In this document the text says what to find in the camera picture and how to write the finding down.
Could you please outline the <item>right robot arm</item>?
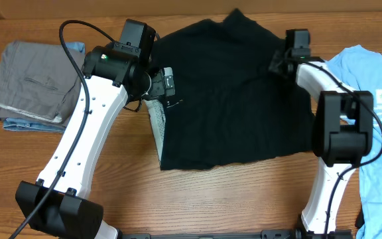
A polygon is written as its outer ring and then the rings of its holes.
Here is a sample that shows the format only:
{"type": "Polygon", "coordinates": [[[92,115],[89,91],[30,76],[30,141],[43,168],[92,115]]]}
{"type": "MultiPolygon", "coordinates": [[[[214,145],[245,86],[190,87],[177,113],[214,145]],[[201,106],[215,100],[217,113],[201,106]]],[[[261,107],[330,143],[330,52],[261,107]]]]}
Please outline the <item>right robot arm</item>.
{"type": "Polygon", "coordinates": [[[348,181],[371,151],[373,96],[344,84],[311,55],[306,29],[286,31],[285,48],[274,54],[271,72],[305,89],[317,102],[312,150],[318,171],[294,230],[265,230],[268,238],[351,238],[337,230],[336,216],[348,181]]]}

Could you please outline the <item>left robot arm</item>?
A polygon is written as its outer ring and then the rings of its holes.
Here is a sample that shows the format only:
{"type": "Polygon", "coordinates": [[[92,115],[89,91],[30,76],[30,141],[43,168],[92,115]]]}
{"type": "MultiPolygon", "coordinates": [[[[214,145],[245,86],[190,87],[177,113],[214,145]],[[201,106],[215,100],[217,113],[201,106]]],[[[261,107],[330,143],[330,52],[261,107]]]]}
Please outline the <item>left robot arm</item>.
{"type": "Polygon", "coordinates": [[[15,199],[29,226],[57,238],[121,238],[89,199],[99,155],[116,117],[130,102],[175,93],[172,69],[150,68],[158,38],[145,23],[127,19],[119,40],[97,46],[75,66],[81,89],[67,128],[34,183],[21,182],[15,199]]]}

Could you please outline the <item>black shorts with mesh lining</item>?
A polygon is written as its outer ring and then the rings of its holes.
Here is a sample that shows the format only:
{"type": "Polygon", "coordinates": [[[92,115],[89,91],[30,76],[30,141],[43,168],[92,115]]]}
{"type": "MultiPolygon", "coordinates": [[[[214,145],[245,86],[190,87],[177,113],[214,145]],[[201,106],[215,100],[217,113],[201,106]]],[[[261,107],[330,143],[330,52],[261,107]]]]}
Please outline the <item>black shorts with mesh lining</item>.
{"type": "Polygon", "coordinates": [[[171,68],[175,87],[161,100],[161,169],[211,169],[309,151],[309,93],[269,72],[284,47],[239,10],[157,40],[151,65],[171,68]]]}

